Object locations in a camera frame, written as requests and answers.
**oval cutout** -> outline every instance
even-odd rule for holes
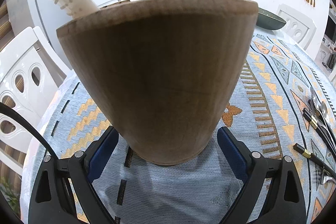
[[[16,106],[14,100],[13,100],[10,96],[8,96],[8,95],[5,95],[5,96],[2,98],[1,102],[2,102],[3,104],[5,104],[5,105],[9,106],[10,108],[13,108],[13,107]]]
[[[24,91],[25,89],[25,82],[23,80],[23,77],[22,75],[18,75],[16,78],[15,78],[15,85],[17,87],[17,89],[19,90],[19,92],[22,92]]]
[[[41,79],[41,71],[38,67],[33,68],[33,70],[31,71],[31,77],[35,85],[39,86]]]
[[[15,128],[16,128],[15,125],[13,125],[9,121],[4,120],[0,123],[0,130],[5,134],[12,133],[15,130]]]
[[[294,37],[295,38],[298,38],[298,37],[300,37],[302,35],[302,32],[300,31],[300,30],[297,30],[296,32],[295,32],[295,34],[294,34]]]

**table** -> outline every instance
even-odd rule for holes
[[[323,100],[336,133],[336,90],[303,49],[282,32],[256,28],[235,91],[208,146],[194,159],[175,166],[142,160],[120,137],[102,176],[93,186],[117,223],[219,223],[238,195],[237,180],[217,141],[217,130],[230,128],[238,140],[265,157],[289,155],[304,192],[307,223],[320,213],[332,193],[321,185],[321,169],[293,150],[307,145],[335,170],[335,160],[315,130],[303,119],[310,86]],[[39,125],[58,157],[70,157],[97,140],[110,125],[78,77],[67,77]],[[21,187],[21,218],[27,223],[30,192],[46,150],[30,144]],[[258,217],[270,180],[249,221]],[[86,217],[75,195],[78,218]]]

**gold triangle pattern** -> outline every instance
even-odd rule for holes
[[[303,160],[295,161],[294,164],[295,164],[295,168],[297,170],[299,177],[301,177]]]
[[[288,147],[289,151],[292,153],[292,155],[296,159],[299,159],[300,158],[300,154],[297,151],[294,150],[293,145],[294,145],[294,143],[291,143],[291,144],[287,145],[287,147]]]
[[[282,96],[271,95],[271,97],[277,103],[277,105],[282,109]]]
[[[253,63],[255,64],[261,71],[265,71],[265,64],[264,63]]]
[[[260,72],[259,73],[266,81],[270,81],[271,80],[271,74],[268,72]]]
[[[251,56],[255,61],[259,62],[259,55],[249,53],[249,56]]]
[[[277,94],[277,85],[273,83],[264,83],[274,94]]]
[[[288,124],[288,110],[287,109],[278,109],[276,110],[277,114]]]
[[[287,135],[290,138],[290,140],[292,142],[294,142],[294,128],[295,128],[295,125],[294,124],[290,124],[288,126],[283,126],[282,128],[287,133]]]

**black cable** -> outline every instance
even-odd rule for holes
[[[19,113],[15,110],[11,109],[9,106],[5,105],[4,103],[0,102],[0,113],[10,117],[19,125],[23,126],[30,134],[32,134],[50,153],[55,160],[58,160],[58,157],[55,151],[51,148],[49,143],[43,138],[40,133],[29,123],[27,122]]]

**blue gripper pad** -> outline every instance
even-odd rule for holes
[[[115,129],[110,132],[104,141],[101,143],[100,147],[93,155],[89,163],[89,173],[87,179],[89,183],[92,183],[95,179],[100,178],[104,171],[104,168],[109,161],[112,152],[114,151],[117,143],[119,141],[119,133]]]
[[[229,138],[224,128],[220,128],[218,130],[217,142],[235,177],[246,183],[248,180],[246,161],[235,144]]]

